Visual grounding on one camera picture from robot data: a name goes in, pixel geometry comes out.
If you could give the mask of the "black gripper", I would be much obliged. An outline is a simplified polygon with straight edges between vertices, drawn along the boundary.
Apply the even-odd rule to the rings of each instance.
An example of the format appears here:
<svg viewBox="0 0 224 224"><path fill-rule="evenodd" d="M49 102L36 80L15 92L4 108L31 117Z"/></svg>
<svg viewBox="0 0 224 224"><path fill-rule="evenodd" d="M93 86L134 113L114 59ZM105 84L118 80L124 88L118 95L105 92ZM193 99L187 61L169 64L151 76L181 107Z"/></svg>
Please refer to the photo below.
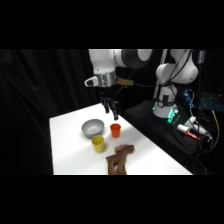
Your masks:
<svg viewBox="0 0 224 224"><path fill-rule="evenodd" d="M113 85L111 87L100 87L99 88L99 94L100 97L102 98L102 105L104 106L105 112L109 113L110 112L110 107L108 104L108 100L111 101L111 110L113 112L114 120L118 120L119 115L117 113L117 101L114 101L116 97L116 86Z"/></svg>

